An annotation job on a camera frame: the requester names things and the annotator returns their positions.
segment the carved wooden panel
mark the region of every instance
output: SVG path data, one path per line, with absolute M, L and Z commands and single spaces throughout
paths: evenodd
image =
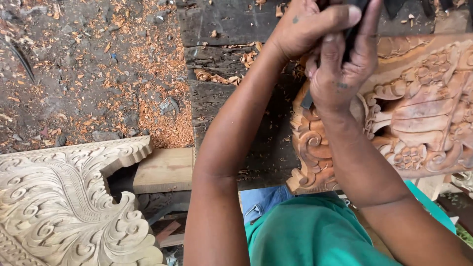
M 473 169 L 473 34 L 383 37 L 379 67 L 351 103 L 360 130 L 403 178 Z M 295 194 L 334 189 L 330 150 L 314 106 L 293 102 L 293 145 L 302 168 Z
M 0 262 L 161 265 L 135 195 L 104 178 L 148 156 L 150 137 L 0 155 Z

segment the man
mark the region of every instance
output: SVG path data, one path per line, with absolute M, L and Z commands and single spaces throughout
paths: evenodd
M 472 265 L 471 250 L 424 211 L 349 112 L 351 98 L 377 67 L 381 6 L 382 0 L 371 0 L 350 63 L 342 64 L 341 31 L 357 24 L 361 11 L 332 5 L 318 12 L 313 0 L 291 2 L 199 150 L 184 240 L 187 266 Z M 279 73 L 289 60 L 313 50 L 319 38 L 320 68 L 316 55 L 311 56 L 306 75 L 330 142 L 337 181 L 397 261 L 376 251 L 353 212 L 330 195 L 250 204 L 244 224 L 237 173 Z M 291 198 L 281 187 L 268 191 L 265 200 L 276 194 Z

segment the scalloped carved edge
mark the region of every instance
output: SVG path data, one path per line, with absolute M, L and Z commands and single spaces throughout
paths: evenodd
M 105 178 L 151 154 L 149 136 L 0 155 L 0 262 L 164 265 L 138 200 Z

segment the green t-shirt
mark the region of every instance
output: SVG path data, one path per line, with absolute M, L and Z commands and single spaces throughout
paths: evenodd
M 390 266 L 343 201 L 297 197 L 245 225 L 252 266 Z

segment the right hand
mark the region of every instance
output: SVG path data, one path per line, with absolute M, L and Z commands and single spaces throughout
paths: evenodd
M 325 36 L 319 69 L 316 55 L 308 59 L 306 73 L 310 79 L 310 93 L 321 116 L 334 112 L 349 114 L 351 99 L 377 68 L 376 32 L 382 3 L 382 0 L 370 1 L 350 52 L 350 62 L 342 65 L 345 39 L 341 32 Z

